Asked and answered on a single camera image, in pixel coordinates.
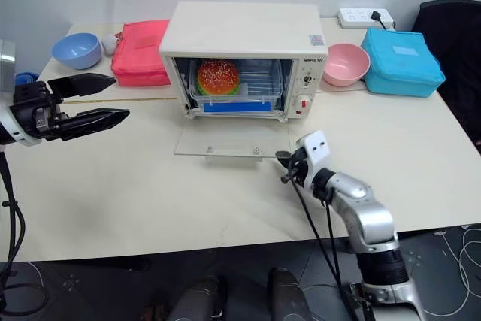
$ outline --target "clear plastic container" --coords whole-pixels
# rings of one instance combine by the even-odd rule
[[[235,95],[202,95],[197,76],[202,59],[191,59],[189,65],[189,94],[205,112],[272,111],[283,93],[279,60],[233,59],[240,78]]]

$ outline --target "toaster oven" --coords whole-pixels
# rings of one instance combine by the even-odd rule
[[[179,2],[159,51],[188,117],[281,122],[308,115],[328,56],[315,5],[236,2]],[[236,70],[229,94],[199,83],[220,59]]]

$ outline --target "oven label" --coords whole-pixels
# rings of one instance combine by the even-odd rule
[[[322,35],[309,35],[310,45],[313,47],[319,47],[324,45],[324,39],[322,39]]]

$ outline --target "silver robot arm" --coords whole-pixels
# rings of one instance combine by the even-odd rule
[[[325,167],[330,151],[322,132],[314,132],[301,138],[298,149],[286,161],[278,153],[277,158],[287,168],[293,167],[293,180],[316,198],[330,204],[344,221],[349,242],[357,255],[363,281],[352,287],[360,298],[367,319],[408,318],[425,321],[414,281],[409,277],[399,250],[398,234],[392,215],[374,198],[373,190],[364,182],[343,173],[335,173]],[[290,176],[282,181],[286,183]]]

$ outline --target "pink bowl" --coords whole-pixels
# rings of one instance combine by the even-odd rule
[[[333,86],[350,86],[364,76],[371,65],[369,55],[354,44],[339,43],[329,47],[324,79]]]

